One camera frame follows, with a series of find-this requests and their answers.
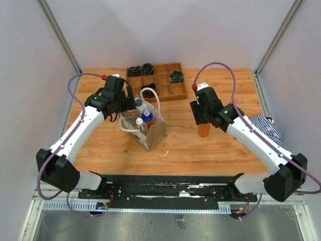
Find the blue spray bottle orange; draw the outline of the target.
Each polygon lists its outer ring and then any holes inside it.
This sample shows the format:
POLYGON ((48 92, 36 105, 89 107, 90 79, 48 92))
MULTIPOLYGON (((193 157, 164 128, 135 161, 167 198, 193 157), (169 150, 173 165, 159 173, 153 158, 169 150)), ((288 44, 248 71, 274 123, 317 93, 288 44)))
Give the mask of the blue spray bottle orange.
POLYGON ((210 123, 199 124, 198 125, 198 135, 200 137, 207 137, 210 133, 210 123))

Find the blue striped cloth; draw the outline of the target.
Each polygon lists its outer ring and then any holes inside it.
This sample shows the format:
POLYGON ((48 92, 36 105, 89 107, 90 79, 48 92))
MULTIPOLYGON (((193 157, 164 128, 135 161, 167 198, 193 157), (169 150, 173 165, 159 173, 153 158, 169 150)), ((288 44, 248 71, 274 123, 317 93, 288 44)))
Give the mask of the blue striped cloth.
POLYGON ((261 132, 267 137, 273 140, 278 145, 283 144, 283 138, 281 132, 274 124, 274 120, 268 116, 257 115, 249 119, 261 132))

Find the pink cap clear bottle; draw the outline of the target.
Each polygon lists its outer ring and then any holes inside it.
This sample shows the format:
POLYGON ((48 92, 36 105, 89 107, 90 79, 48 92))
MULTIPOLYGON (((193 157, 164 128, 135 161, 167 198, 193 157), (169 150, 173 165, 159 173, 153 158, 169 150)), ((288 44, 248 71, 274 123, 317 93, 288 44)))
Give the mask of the pink cap clear bottle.
POLYGON ((139 117, 139 114, 136 109, 128 110, 123 113, 123 116, 127 122, 135 122, 139 117))

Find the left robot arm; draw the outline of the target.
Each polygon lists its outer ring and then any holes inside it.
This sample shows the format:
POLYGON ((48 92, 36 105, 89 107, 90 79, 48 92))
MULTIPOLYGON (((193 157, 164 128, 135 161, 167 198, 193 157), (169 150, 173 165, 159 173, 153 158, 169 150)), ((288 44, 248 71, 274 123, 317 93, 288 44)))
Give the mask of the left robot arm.
POLYGON ((105 84, 82 102, 74 94, 72 98, 81 106, 78 117, 67 131, 47 150, 36 154, 38 166, 37 191, 43 198, 40 184, 45 182, 56 187, 59 192, 69 193, 74 189, 88 189, 95 198, 107 194, 107 186, 102 175, 82 172, 73 165, 76 157, 93 131, 107 118, 114 122, 117 116, 135 108, 132 87, 118 74, 98 75, 105 84))

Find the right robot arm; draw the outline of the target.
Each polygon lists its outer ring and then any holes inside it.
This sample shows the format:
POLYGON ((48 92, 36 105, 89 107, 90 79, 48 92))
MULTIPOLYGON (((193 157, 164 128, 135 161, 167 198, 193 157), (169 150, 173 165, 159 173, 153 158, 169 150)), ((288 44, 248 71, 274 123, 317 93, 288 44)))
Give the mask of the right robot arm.
POLYGON ((255 127, 241 109, 224 106, 207 83, 193 84, 196 100, 190 103, 197 125, 210 123, 244 144, 267 167, 263 174, 237 174, 227 188, 228 197, 240 200, 247 193, 269 194, 284 202, 306 179, 307 158, 293 155, 255 127))

